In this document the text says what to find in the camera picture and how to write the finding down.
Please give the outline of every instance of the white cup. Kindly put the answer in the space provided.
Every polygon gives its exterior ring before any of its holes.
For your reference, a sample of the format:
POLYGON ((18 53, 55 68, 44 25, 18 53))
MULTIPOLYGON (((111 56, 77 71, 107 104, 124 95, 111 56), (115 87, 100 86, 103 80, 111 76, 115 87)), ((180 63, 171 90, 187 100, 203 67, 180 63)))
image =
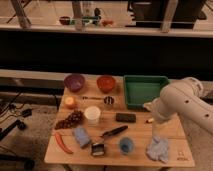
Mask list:
POLYGON ((101 110, 97 106, 90 106, 85 109, 84 116, 89 125, 97 125, 101 116, 101 110))

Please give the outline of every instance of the green tray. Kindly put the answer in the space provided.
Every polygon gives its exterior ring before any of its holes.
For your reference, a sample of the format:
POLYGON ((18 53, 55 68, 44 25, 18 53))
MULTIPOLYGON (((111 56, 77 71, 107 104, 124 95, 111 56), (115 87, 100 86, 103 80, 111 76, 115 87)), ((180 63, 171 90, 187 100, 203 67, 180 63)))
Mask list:
POLYGON ((124 76, 125 102, 128 109, 142 109, 143 104, 159 97, 161 89, 169 84, 165 76, 124 76))

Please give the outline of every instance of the black handle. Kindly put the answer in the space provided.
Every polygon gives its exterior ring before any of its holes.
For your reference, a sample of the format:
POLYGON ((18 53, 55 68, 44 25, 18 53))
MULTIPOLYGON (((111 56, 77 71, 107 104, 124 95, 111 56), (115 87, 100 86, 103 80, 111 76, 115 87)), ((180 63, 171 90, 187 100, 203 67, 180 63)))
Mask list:
POLYGON ((124 126, 115 128, 115 129, 113 129, 113 130, 111 130, 111 131, 107 131, 107 132, 103 133, 102 137, 104 137, 104 136, 116 135, 116 134, 118 134, 118 133, 124 131, 124 130, 127 129, 127 128, 128 128, 127 125, 124 125, 124 126))

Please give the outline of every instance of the cup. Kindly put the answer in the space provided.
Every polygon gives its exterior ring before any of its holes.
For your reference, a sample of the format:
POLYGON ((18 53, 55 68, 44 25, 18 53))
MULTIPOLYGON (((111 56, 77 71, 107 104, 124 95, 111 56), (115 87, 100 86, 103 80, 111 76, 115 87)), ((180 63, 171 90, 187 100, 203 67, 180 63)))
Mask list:
POLYGON ((84 116, 89 125, 97 125, 101 116, 101 110, 97 106, 90 106, 85 109, 84 116))
POLYGON ((119 148, 124 155, 129 154, 134 149, 134 143, 129 137, 124 137, 119 141, 119 148))

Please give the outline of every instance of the orange bowl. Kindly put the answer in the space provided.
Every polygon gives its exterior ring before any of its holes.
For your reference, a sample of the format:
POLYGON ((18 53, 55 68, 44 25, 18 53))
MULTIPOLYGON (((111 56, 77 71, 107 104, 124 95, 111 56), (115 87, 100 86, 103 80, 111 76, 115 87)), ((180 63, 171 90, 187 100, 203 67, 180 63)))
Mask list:
POLYGON ((111 75, 102 75, 97 79, 97 85, 103 93, 109 93, 115 88, 116 81, 111 75))

